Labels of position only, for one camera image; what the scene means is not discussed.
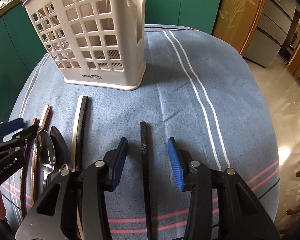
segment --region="dish rack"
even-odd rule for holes
[[[23,6],[66,83],[140,85],[145,0],[27,0]]]

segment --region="silver bolt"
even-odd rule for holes
[[[191,162],[190,162],[190,165],[191,165],[192,167],[199,167],[199,166],[200,166],[200,163],[199,163],[198,161],[191,161]]]
[[[60,173],[62,176],[66,176],[70,173],[70,171],[68,169],[63,169]]]
[[[235,169],[233,169],[233,168],[228,168],[226,171],[229,175],[234,175],[235,174]]]
[[[96,166],[96,167],[102,167],[103,165],[105,165],[105,162],[104,162],[104,161],[97,161],[97,162],[95,163],[95,166]]]

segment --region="cabinet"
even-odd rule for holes
[[[146,24],[187,26],[212,33],[220,0],[146,0]]]

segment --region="tile floor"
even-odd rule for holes
[[[286,215],[288,209],[300,207],[300,82],[292,76],[287,65],[277,57],[265,69],[245,59],[263,93],[277,136],[280,164],[280,197],[275,224],[289,228],[298,218]]]

